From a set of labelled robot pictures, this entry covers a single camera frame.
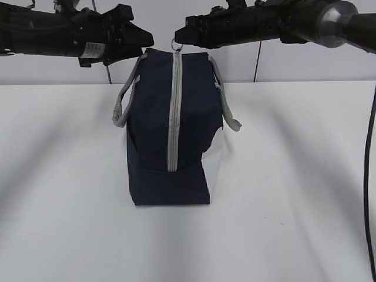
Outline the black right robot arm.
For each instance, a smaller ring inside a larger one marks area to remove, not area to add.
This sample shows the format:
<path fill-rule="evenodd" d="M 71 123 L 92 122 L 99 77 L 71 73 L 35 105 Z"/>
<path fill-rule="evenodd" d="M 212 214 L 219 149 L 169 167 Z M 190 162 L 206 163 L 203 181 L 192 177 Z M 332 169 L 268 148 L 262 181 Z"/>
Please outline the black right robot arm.
<path fill-rule="evenodd" d="M 206 49 L 279 39 L 326 48 L 349 44 L 375 53 L 375 14 L 361 14 L 349 1 L 229 1 L 227 8 L 186 17 L 174 39 Z"/>

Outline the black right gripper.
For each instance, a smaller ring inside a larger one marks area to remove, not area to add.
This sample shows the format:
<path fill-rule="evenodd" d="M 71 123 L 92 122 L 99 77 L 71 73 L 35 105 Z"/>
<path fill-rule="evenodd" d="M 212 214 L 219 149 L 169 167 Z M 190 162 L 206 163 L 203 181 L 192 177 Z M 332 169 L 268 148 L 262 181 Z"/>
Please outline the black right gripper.
<path fill-rule="evenodd" d="M 261 5 L 218 8 L 206 16 L 188 16 L 176 30 L 174 41 L 182 45 L 217 49 L 224 46 L 277 39 L 280 36 L 277 12 Z"/>

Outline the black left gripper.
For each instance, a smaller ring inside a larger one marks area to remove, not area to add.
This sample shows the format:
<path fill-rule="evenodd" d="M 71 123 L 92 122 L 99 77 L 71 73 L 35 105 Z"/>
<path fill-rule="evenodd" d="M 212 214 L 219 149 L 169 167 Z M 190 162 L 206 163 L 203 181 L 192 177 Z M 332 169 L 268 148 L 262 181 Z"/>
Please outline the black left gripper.
<path fill-rule="evenodd" d="M 79 47 L 79 65 L 89 68 L 94 63 L 109 66 L 113 63 L 138 57 L 142 49 L 152 47 L 153 35 L 134 25 L 131 6 L 116 5 L 100 14 L 89 8 L 76 9 L 69 4 L 71 21 L 76 24 Z"/>

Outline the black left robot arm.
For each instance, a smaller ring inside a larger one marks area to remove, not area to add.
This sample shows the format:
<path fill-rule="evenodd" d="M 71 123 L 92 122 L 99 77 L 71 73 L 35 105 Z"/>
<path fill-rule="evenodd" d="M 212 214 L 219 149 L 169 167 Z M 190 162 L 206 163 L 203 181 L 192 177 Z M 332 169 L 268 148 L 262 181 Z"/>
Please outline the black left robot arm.
<path fill-rule="evenodd" d="M 153 35 L 133 24 L 131 6 L 100 14 L 78 10 L 77 1 L 54 1 L 54 12 L 1 3 L 1 56 L 15 54 L 78 58 L 82 68 L 109 66 L 140 56 Z"/>

